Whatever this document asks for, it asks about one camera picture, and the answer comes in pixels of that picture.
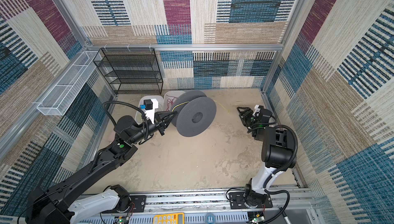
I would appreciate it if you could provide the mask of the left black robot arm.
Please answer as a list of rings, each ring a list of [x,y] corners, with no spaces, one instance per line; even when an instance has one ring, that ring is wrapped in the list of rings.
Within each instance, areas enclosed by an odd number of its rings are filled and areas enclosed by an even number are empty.
[[[129,194],[120,186],[110,187],[83,200],[79,197],[98,180],[130,160],[137,151],[136,144],[147,142],[156,131],[163,135],[177,112],[155,112],[157,101],[154,99],[145,101],[142,109],[120,101],[104,102],[103,107],[109,104],[136,110],[142,116],[142,124],[137,124],[129,115],[113,121],[114,141],[98,150],[88,165],[46,191],[36,188],[30,192],[27,207],[20,214],[26,223],[77,224],[100,212],[114,210],[121,199],[129,199]]]

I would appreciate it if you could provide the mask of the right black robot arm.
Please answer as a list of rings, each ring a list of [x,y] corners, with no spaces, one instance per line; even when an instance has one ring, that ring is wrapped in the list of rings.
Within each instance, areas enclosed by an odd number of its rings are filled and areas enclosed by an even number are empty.
[[[243,192],[228,189],[226,198],[231,209],[261,208],[269,201],[270,187],[277,177],[295,166],[298,140],[289,126],[278,125],[273,113],[263,106],[256,105],[254,109],[237,107],[237,111],[247,133],[262,142],[262,165]]]

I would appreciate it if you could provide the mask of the pink eraser block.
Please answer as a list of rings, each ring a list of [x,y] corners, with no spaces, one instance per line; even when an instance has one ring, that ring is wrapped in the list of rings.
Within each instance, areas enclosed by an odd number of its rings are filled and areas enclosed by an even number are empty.
[[[115,138],[116,138],[116,133],[112,131],[108,137],[108,141],[111,143],[115,140]]]

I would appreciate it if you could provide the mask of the yellow calculator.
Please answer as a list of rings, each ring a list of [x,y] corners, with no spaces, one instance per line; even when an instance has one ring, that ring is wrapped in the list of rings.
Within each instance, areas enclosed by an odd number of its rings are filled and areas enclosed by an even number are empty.
[[[153,224],[185,224],[184,213],[159,214],[153,217]]]

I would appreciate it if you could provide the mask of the blue tape roll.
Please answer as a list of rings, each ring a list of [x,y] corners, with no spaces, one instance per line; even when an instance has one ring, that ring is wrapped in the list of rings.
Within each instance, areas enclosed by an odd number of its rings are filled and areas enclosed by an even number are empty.
[[[207,213],[204,218],[205,224],[216,224],[216,217],[213,213]]]

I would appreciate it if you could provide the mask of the aluminium horizontal back rail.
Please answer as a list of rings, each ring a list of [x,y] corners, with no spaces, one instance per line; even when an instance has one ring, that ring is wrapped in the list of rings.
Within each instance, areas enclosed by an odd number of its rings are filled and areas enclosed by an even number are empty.
[[[148,48],[158,51],[281,51],[283,44],[189,44],[189,45],[159,45],[159,44],[127,44],[127,45],[93,45],[87,46],[90,51],[112,48],[134,49]]]

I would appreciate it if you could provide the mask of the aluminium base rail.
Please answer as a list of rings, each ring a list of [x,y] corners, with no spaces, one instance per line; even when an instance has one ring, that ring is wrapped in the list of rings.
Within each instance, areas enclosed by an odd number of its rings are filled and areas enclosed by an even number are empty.
[[[231,209],[226,189],[131,193],[114,210],[103,211],[77,224],[152,224],[159,214],[184,213],[186,224],[204,224],[213,213],[216,224],[261,224],[280,212],[286,194],[270,196],[261,208]]]

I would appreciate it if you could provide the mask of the aluminium corner post right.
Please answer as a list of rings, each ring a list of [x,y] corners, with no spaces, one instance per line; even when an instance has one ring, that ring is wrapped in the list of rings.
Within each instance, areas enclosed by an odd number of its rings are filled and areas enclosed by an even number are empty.
[[[265,97],[266,96],[266,91],[268,89],[268,86],[273,79],[273,75],[276,71],[276,68],[281,60],[281,57],[283,56],[283,52],[286,48],[290,47],[292,37],[296,37],[297,34],[297,26],[302,27],[304,24],[302,22],[303,17],[307,17],[310,9],[313,6],[315,0],[296,0],[294,3],[294,7],[292,8],[291,11],[291,16],[289,17],[289,22],[287,25],[286,30],[284,31],[284,35],[282,38],[282,49],[278,50],[273,58],[273,61],[270,65],[269,71],[266,75],[264,85],[261,88],[261,96]]]

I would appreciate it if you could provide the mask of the aluminium corner post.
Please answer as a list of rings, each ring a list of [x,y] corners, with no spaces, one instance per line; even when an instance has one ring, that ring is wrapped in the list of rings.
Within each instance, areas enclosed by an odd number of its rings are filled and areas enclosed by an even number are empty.
[[[65,20],[70,31],[74,34],[77,41],[81,44],[83,48],[88,48],[87,38],[83,34],[83,31],[79,28],[76,20],[73,18],[70,10],[67,8],[64,0],[52,0]]]
[[[313,6],[315,0],[296,0],[294,3],[294,7],[292,8],[291,11],[291,16],[289,17],[289,22],[287,25],[286,30],[284,31],[284,35],[282,38],[282,49],[278,50],[273,58],[273,61],[270,65],[269,71],[266,75],[264,85],[261,88],[261,96],[265,97],[266,96],[266,91],[268,89],[268,86],[273,79],[273,75],[276,71],[276,68],[281,60],[281,57],[283,56],[283,52],[286,48],[290,47],[292,37],[296,37],[297,34],[297,26],[302,27],[304,24],[302,22],[303,17],[307,17],[310,9]]]

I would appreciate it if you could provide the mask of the aluminium corner post left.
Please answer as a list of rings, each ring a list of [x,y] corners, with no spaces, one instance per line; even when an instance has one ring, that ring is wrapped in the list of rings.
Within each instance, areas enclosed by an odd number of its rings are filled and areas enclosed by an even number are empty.
[[[52,0],[65,20],[70,31],[74,34],[77,41],[81,44],[83,48],[88,48],[87,38],[83,34],[83,31],[79,28],[76,20],[73,18],[70,10],[67,8],[64,0]]]

